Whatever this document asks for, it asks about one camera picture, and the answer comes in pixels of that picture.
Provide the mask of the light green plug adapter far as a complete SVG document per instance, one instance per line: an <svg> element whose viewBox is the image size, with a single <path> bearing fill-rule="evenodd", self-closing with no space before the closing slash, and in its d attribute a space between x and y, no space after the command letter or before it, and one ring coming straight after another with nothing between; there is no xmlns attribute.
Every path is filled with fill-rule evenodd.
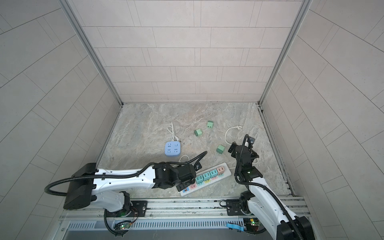
<svg viewBox="0 0 384 240"><path fill-rule="evenodd" d="M213 128L213 126L214 126L214 122L213 121L208 121L207 122L207 127L208 128Z"/></svg>

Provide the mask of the blue tape piece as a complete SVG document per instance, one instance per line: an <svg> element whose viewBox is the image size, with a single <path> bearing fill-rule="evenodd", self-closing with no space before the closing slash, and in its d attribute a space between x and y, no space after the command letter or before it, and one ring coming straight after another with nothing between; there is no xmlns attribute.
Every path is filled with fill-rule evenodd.
<svg viewBox="0 0 384 240"><path fill-rule="evenodd" d="M230 230L237 230L238 232L244 232L245 231L243 226L240 226L237 224L227 223L226 227Z"/></svg>

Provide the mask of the teal plug adapter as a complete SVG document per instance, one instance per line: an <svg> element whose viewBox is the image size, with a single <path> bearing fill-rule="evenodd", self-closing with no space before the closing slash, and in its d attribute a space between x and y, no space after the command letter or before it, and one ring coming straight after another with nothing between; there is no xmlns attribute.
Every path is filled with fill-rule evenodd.
<svg viewBox="0 0 384 240"><path fill-rule="evenodd" d="M204 174L203 174L203 177L204 177L204 181L209 180L209 179L211 178L211 176L210 176L210 172L204 173Z"/></svg>
<svg viewBox="0 0 384 240"><path fill-rule="evenodd" d="M196 184L200 184L204 181L204 177L202 175L196 177Z"/></svg>
<svg viewBox="0 0 384 240"><path fill-rule="evenodd" d="M214 178L214 177L216 177L217 175L218 175L218 171L217 171L217 169L214 169L214 170L210 171L210 176L211 176L211 178Z"/></svg>

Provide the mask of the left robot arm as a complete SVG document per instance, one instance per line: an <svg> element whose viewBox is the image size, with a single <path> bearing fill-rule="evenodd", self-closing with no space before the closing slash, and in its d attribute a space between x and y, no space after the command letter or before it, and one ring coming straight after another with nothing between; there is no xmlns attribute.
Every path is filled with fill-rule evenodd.
<svg viewBox="0 0 384 240"><path fill-rule="evenodd" d="M94 205L104 209L104 223L115 237L123 237L139 217L138 208L131 203L127 189L170 189L181 192L196 182L202 152L187 162L148 163L137 170L98 169L86 164L70 178L48 184L48 195L66 198L65 210L77 210Z"/></svg>

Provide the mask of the pink plug adapter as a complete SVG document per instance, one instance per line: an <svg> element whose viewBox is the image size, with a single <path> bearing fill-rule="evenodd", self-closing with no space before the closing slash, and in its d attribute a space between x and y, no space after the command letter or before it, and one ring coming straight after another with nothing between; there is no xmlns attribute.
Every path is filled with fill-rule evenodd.
<svg viewBox="0 0 384 240"><path fill-rule="evenodd" d="M225 168L223 166L218 167L216 170L218 175L222 175L225 172Z"/></svg>

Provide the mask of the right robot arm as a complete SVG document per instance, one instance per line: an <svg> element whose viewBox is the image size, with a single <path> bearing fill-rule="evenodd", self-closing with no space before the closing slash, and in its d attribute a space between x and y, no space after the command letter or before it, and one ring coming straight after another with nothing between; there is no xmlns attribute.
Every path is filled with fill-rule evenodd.
<svg viewBox="0 0 384 240"><path fill-rule="evenodd" d="M274 240L314 240L310 221L291 211L268 186L261 172L253 166L259 155L253 150L255 139L245 135L241 145L229 149L236 159L235 181L247 188L240 205L245 214L254 215Z"/></svg>

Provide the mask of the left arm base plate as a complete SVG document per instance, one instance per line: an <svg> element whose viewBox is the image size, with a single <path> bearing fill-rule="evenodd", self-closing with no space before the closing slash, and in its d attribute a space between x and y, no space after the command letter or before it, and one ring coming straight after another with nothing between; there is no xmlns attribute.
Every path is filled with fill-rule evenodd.
<svg viewBox="0 0 384 240"><path fill-rule="evenodd" d="M131 201L129 204L124 204L123 208L116 212L116 217L144 217L147 207L147 201Z"/></svg>

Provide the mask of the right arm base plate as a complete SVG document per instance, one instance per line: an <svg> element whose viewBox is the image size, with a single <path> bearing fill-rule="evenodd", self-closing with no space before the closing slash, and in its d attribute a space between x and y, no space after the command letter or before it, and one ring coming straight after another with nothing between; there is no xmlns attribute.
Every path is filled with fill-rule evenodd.
<svg viewBox="0 0 384 240"><path fill-rule="evenodd" d="M227 209L228 216L246 216L251 214L245 199L225 200L225 208Z"/></svg>

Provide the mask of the aluminium rail frame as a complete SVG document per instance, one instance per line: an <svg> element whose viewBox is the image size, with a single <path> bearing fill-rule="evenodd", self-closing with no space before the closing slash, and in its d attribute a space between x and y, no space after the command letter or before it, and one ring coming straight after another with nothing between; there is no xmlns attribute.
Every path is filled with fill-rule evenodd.
<svg viewBox="0 0 384 240"><path fill-rule="evenodd" d="M303 197L279 196L281 201L298 217L310 217L310 211ZM131 199L147 201L144 217L139 220L162 219L213 219L213 218L258 218L258 215L228 216L225 200L222 198L170 198L170 199ZM64 210L60 220L103 220L101 207L86 207L80 210Z"/></svg>

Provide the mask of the right circuit board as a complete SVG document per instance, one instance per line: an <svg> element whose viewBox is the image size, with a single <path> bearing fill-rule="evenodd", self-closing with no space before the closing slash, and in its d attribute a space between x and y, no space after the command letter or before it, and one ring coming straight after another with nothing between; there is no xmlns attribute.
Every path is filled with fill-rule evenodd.
<svg viewBox="0 0 384 240"><path fill-rule="evenodd" d="M245 231L254 233L262 229L261 227L262 224L258 219L244 218L243 222L244 222Z"/></svg>

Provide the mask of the left circuit board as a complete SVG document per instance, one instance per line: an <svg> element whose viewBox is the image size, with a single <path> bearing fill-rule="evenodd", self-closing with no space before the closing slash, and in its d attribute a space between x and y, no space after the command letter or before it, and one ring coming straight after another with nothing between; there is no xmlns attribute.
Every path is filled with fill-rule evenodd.
<svg viewBox="0 0 384 240"><path fill-rule="evenodd" d="M131 221L122 221L114 225L115 231L127 231L132 225Z"/></svg>

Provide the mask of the blue square power socket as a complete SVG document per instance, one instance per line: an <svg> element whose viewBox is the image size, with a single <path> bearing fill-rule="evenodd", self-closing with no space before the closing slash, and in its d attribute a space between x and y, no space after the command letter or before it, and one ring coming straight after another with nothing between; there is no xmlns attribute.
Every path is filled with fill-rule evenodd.
<svg viewBox="0 0 384 240"><path fill-rule="evenodd" d="M165 144L165 155L168 157L177 157L181 153L181 144L179 141L169 141Z"/></svg>

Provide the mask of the white long power strip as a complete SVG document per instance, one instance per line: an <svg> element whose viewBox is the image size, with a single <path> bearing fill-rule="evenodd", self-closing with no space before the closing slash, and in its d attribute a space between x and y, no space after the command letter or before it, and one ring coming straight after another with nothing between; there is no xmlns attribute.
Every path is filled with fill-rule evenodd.
<svg viewBox="0 0 384 240"><path fill-rule="evenodd" d="M186 196L204 187L217 183L232 175L232 172L226 163L219 164L206 171L197 174L195 183L183 189L180 194Z"/></svg>

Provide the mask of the circuit board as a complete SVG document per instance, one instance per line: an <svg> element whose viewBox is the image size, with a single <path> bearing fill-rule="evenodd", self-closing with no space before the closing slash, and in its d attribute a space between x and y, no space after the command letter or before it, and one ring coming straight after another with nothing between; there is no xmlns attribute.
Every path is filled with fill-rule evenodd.
<svg viewBox="0 0 384 240"><path fill-rule="evenodd" d="M243 222L244 222L245 231L254 233L262 229L261 227L262 224L258 219L244 218Z"/></svg>
<svg viewBox="0 0 384 240"><path fill-rule="evenodd" d="M132 225L131 221L122 221L114 225L115 231L127 231Z"/></svg>

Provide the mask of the green plug adapter left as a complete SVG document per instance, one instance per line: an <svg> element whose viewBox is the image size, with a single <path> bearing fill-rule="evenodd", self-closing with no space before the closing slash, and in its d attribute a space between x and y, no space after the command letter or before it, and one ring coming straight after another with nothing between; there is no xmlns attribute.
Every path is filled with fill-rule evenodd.
<svg viewBox="0 0 384 240"><path fill-rule="evenodd" d="M196 137L199 137L203 134L203 131L201 129L196 129L194 130L194 134L196 135Z"/></svg>

